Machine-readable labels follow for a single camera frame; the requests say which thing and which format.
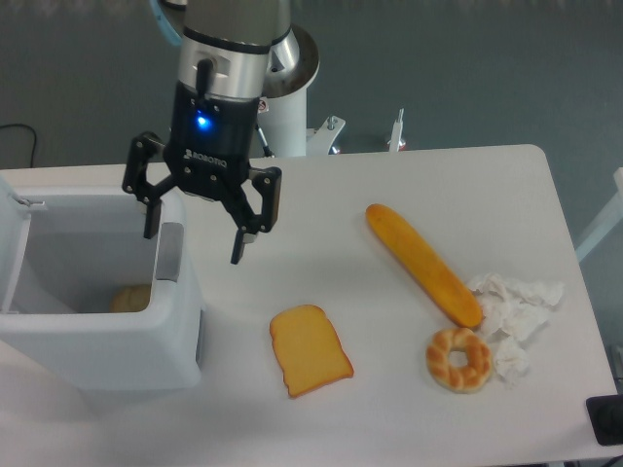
bagel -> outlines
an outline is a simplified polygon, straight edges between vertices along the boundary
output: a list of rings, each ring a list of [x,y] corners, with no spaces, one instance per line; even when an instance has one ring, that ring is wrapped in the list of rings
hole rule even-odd
[[[450,363],[453,350],[465,352],[467,365],[457,368]],[[454,392],[471,393],[478,391],[489,379],[492,354],[470,329],[445,329],[432,337],[426,349],[426,366],[442,386]]]

toast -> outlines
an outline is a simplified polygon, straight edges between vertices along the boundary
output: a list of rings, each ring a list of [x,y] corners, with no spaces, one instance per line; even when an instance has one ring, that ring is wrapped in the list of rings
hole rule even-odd
[[[354,370],[331,321],[315,305],[287,309],[271,321],[276,360],[291,398],[353,377]]]

white table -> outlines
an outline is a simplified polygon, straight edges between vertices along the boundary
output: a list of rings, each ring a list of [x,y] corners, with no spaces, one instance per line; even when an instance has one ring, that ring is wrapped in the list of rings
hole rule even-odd
[[[0,347],[0,465],[478,466],[608,457],[584,401],[613,394],[597,324],[543,153],[533,146],[254,161],[283,169],[279,221],[229,258],[220,204],[185,197],[208,310],[203,378],[167,393],[80,393]],[[121,183],[121,166],[5,171],[14,186]],[[162,176],[164,168],[155,170]],[[436,384],[430,336],[451,325],[369,232],[401,212],[461,278],[562,280],[531,370],[473,395]],[[325,309],[355,376],[289,400],[269,322]]]

metal bracket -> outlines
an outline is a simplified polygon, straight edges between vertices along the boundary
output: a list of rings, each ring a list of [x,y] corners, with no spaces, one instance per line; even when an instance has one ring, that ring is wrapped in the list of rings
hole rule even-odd
[[[334,150],[335,140],[346,124],[346,120],[332,115],[319,129],[308,129],[307,155],[339,154],[339,150]]]

black object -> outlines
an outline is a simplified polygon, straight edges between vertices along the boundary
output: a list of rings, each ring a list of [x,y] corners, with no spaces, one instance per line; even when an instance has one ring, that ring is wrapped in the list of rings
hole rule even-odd
[[[586,408],[600,445],[623,444],[623,395],[591,397]]]
[[[37,130],[30,125],[27,124],[7,124],[0,125],[0,129],[5,128],[24,128],[32,133],[32,149],[30,150],[30,162],[28,163],[29,168],[34,168],[35,166],[35,151],[37,150]]]
[[[198,64],[198,91],[178,82],[171,136],[166,145],[152,132],[132,139],[122,188],[147,205],[146,238],[158,232],[161,196],[174,187],[190,195],[221,201],[238,226],[232,254],[232,263],[237,264],[249,236],[270,232],[276,222],[281,170],[253,168],[249,164],[259,98],[206,98],[212,74],[212,62],[206,59]],[[156,155],[163,156],[170,175],[152,185],[147,181],[147,166]],[[253,212],[241,187],[248,179],[262,196],[259,214]]]

